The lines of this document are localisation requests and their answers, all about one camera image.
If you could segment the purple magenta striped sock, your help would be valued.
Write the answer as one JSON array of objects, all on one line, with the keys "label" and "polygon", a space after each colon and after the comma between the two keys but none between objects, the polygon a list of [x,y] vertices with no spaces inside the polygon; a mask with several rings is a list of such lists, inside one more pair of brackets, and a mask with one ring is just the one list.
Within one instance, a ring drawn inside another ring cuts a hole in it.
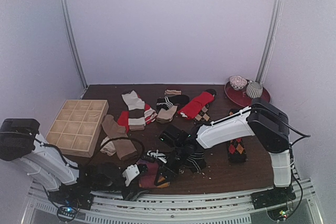
[{"label": "purple magenta striped sock", "polygon": [[144,189],[166,188],[168,186],[155,186],[154,179],[158,171],[158,163],[144,163],[148,166],[148,172],[139,178],[139,187]]}]

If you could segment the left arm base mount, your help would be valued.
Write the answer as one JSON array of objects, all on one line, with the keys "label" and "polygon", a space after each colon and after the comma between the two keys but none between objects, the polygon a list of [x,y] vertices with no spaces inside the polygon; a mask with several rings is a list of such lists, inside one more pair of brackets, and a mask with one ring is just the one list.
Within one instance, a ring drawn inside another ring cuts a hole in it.
[{"label": "left arm base mount", "polygon": [[56,207],[56,217],[63,223],[74,221],[80,210],[90,210],[94,195],[78,185],[61,185],[58,191],[43,187],[47,199]]}]

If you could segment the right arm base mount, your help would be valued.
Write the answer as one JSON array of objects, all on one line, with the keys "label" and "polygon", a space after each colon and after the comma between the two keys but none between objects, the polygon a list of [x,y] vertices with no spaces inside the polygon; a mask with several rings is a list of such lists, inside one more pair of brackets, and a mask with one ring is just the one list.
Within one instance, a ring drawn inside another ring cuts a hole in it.
[{"label": "right arm base mount", "polygon": [[268,217],[278,222],[288,219],[295,199],[292,186],[274,187],[251,194],[254,209],[266,208]]}]

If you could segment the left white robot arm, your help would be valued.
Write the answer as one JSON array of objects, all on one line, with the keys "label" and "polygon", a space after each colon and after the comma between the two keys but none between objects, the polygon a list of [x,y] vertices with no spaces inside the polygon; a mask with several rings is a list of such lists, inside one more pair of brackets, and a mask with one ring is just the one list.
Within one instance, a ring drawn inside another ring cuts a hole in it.
[{"label": "left white robot arm", "polygon": [[119,191],[129,201],[148,192],[136,182],[140,174],[137,165],[125,170],[113,163],[79,165],[48,143],[39,127],[35,119],[5,119],[1,124],[1,160],[20,166],[43,186],[49,197],[71,205],[92,191]]}]

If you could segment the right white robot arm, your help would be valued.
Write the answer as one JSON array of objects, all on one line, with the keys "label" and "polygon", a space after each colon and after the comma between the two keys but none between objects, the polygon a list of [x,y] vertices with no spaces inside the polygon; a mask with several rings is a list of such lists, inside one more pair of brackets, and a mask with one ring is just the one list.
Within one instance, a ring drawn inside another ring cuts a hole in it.
[{"label": "right white robot arm", "polygon": [[170,125],[160,136],[162,142],[173,147],[157,175],[172,180],[184,162],[198,151],[237,138],[255,136],[269,153],[274,174],[274,187],[269,192],[272,203],[279,204],[289,196],[291,185],[291,145],[287,115],[262,100],[253,99],[250,106],[223,119],[198,124],[190,133]]}]

